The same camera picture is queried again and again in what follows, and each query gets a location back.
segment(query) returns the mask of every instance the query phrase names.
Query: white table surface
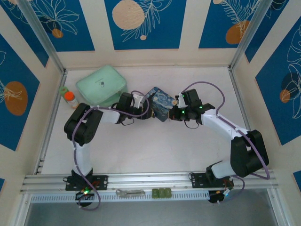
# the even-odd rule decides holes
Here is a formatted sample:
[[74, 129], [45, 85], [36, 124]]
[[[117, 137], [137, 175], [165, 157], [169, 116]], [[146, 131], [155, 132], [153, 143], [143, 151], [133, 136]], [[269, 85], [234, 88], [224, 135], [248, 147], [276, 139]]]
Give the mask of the white table surface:
[[[222, 89], [226, 103], [220, 113], [244, 126], [240, 108], [225, 67], [120, 67], [128, 90], [147, 93], [158, 86], [171, 96], [177, 95], [195, 81], [209, 81]], [[75, 83], [93, 70], [68, 71], [65, 86], [84, 99]], [[220, 93], [206, 84], [195, 85], [203, 103], [218, 107]], [[63, 131], [73, 110], [61, 99], [47, 149], [42, 174], [70, 174], [73, 148]], [[207, 166], [230, 157], [230, 144], [209, 128], [200, 125], [188, 129], [183, 122], [158, 119], [135, 120], [130, 126], [100, 124], [91, 142], [94, 173], [144, 173], [205, 170]]]

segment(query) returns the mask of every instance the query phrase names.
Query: mint green pouch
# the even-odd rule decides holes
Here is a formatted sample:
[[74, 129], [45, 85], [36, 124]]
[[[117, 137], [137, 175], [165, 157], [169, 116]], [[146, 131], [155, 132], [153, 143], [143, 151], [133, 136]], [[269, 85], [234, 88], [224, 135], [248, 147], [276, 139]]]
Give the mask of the mint green pouch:
[[113, 67], [106, 65], [79, 80], [76, 88], [90, 105], [108, 107], [127, 92], [127, 81]]

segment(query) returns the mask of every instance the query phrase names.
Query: white wall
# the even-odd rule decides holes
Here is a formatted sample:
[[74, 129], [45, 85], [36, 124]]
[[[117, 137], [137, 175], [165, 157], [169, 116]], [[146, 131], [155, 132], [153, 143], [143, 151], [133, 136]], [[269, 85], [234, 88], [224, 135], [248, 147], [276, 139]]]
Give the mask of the white wall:
[[234, 71], [251, 127], [264, 137], [269, 167], [276, 173], [296, 225], [301, 222], [301, 194], [293, 172], [301, 169], [301, 137], [281, 146], [255, 77], [300, 16], [301, 1], [290, 0], [251, 63], [244, 56]]
[[40, 81], [18, 149], [14, 152], [0, 145], [0, 178], [5, 179], [0, 194], [0, 225], [6, 226], [14, 214], [12, 209], [24, 176], [33, 173], [61, 75], [51, 61], [44, 68], [1, 7], [0, 21], [1, 35]]
[[211, 0], [187, 0], [179, 49], [115, 51], [104, 0], [80, 0], [95, 51], [59, 52], [66, 68], [132, 65], [228, 65], [236, 48], [198, 49]]

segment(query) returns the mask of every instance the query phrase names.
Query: green plastic block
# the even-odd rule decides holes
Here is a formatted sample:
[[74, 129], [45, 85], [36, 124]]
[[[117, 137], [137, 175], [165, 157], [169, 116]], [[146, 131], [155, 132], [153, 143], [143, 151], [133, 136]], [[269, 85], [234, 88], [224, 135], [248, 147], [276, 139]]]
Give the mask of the green plastic block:
[[159, 198], [159, 190], [156, 188], [152, 189], [151, 197], [153, 199], [158, 199]]
[[171, 189], [170, 188], [165, 188], [165, 197], [171, 198]]
[[164, 188], [159, 188], [159, 198], [160, 199], [165, 198], [165, 189]]

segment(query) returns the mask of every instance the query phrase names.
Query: orange bottle cap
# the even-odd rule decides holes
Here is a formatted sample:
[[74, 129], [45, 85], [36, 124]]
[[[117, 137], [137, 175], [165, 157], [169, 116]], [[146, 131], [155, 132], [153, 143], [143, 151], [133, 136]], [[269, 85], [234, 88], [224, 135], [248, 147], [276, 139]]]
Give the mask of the orange bottle cap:
[[75, 96], [74, 96], [74, 94], [72, 92], [69, 91], [69, 92], [65, 93], [65, 99], [67, 101], [72, 101], [74, 98], [75, 98]]

